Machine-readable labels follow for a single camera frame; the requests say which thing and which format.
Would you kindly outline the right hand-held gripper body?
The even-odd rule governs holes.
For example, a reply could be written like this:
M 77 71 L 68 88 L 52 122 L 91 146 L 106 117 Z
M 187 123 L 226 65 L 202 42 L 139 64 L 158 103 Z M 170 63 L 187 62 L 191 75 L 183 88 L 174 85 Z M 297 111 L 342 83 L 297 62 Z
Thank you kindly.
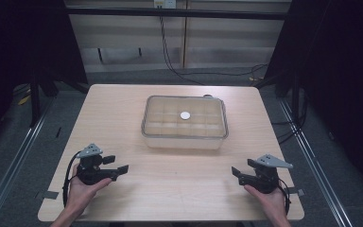
M 237 177 L 240 185 L 250 185 L 263 194 L 274 191 L 279 185 L 279 175 L 277 168 L 292 168 L 293 165 L 287 163 L 273 155 L 265 154 L 256 160 L 259 167 L 253 168 L 255 175 L 244 174 Z

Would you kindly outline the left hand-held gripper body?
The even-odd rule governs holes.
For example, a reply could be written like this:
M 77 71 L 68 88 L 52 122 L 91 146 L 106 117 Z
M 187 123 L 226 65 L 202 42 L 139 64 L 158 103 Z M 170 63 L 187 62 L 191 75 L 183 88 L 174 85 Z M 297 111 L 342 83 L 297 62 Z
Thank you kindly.
M 77 176 L 83 183 L 92 185 L 106 178 L 110 178 L 112 181 L 117 180 L 119 176 L 117 169 L 100 168 L 104 158 L 102 153 L 102 149 L 96 144 L 90 144 L 76 155 L 79 159 Z

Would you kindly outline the person's right hand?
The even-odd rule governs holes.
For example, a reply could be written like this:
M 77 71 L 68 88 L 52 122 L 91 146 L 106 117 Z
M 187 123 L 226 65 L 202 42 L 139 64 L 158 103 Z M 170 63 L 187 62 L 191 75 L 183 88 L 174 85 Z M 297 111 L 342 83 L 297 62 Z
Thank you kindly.
M 268 194 L 263 194 L 248 184 L 244 185 L 244 188 L 260 202 L 268 219 L 276 216 L 286 216 L 285 196 L 279 188 Z

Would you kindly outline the person's left hand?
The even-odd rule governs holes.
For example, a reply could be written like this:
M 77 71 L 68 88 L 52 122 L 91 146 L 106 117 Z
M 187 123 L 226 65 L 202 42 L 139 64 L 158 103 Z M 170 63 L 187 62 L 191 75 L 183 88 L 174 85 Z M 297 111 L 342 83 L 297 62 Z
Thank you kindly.
M 106 178 L 98 183 L 88 185 L 83 183 L 77 174 L 77 166 L 74 166 L 74 176 L 70 181 L 70 190 L 68 193 L 68 200 L 65 205 L 65 211 L 73 218 L 78 218 L 89 205 L 96 193 L 108 186 L 112 180 Z

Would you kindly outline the grey tape strip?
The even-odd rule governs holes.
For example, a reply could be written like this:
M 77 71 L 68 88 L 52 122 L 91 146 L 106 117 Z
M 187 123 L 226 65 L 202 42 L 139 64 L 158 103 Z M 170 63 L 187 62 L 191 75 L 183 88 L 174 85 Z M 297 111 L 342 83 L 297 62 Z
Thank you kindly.
M 288 195 L 297 194 L 299 197 L 305 195 L 305 191 L 303 189 L 298 189 L 296 187 L 287 187 L 285 188 L 285 192 Z
M 50 199 L 55 200 L 59 193 L 54 191 L 40 191 L 36 194 L 35 198 L 38 200 Z

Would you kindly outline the black stand leg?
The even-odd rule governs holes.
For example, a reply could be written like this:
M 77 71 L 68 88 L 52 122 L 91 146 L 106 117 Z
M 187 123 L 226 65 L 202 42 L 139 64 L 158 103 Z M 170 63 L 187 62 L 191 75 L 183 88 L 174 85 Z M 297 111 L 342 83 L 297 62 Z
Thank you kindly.
M 31 97 L 31 122 L 30 127 L 33 128 L 41 117 L 39 83 L 35 75 L 32 76 L 30 82 L 30 97 Z

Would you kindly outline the black curtain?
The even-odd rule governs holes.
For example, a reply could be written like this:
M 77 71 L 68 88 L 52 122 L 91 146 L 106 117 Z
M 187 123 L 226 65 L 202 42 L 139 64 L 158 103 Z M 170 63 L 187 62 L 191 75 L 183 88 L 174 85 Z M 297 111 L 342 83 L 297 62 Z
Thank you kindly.
M 53 96 L 57 81 L 87 81 L 64 9 L 64 0 L 0 0 L 0 120 L 18 85 Z
M 301 86 L 363 174 L 363 0 L 291 0 L 266 78 Z

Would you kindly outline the metal floor rail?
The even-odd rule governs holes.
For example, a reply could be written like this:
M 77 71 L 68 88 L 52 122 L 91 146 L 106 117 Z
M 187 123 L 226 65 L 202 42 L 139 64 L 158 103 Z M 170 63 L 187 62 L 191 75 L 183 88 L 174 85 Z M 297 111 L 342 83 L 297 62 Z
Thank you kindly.
M 46 115 L 50 110 L 54 100 L 54 97 L 47 99 L 46 103 L 43 105 L 43 111 L 41 113 L 41 116 L 38 118 L 36 123 L 28 129 L 25 139 L 23 140 L 21 146 L 17 149 L 16 155 L 14 156 L 11 163 L 8 165 L 8 169 L 3 175 L 2 180 L 0 181 L 0 209 L 8 196 L 8 193 L 20 171 L 20 168 L 24 164 L 24 161 L 29 154 L 31 147 L 34 144 L 35 139 L 41 131 L 41 128 L 46 119 Z
M 337 222 L 337 225 L 339 227 L 354 227 L 348 213 L 346 212 L 346 209 L 344 208 L 339 197 L 337 196 L 336 191 L 331 186 L 327 176 L 325 175 L 325 172 L 321 167 L 320 162 L 318 161 L 314 150 L 310 146 L 303 130 L 296 123 L 293 122 L 293 112 L 292 109 L 289 107 L 288 102 L 284 98 L 281 98 L 279 100 L 279 103 L 287 120 L 287 123 L 292 129 L 295 140 L 299 144 L 302 154 L 306 162 L 309 164 L 311 171 L 313 172 L 317 184 L 320 187 L 320 191 L 325 198 Z

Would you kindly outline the black horizontal rail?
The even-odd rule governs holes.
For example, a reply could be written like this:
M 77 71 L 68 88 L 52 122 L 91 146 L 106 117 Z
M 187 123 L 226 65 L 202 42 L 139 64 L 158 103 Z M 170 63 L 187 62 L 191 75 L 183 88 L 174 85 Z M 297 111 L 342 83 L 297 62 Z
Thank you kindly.
M 71 7 L 64 10 L 67 14 L 85 15 L 123 15 L 123 16 L 162 16 L 162 17 L 191 17 L 191 18 L 226 18 L 252 20 L 285 20 L 287 13 L 250 12 L 203 9 L 103 9 Z

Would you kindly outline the white wall socket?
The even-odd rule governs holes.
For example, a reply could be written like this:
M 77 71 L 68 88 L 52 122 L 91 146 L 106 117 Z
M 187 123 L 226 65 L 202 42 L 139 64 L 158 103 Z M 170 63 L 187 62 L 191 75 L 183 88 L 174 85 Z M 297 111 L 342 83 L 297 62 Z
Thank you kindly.
M 176 0 L 153 0 L 156 9 L 175 9 L 177 7 Z

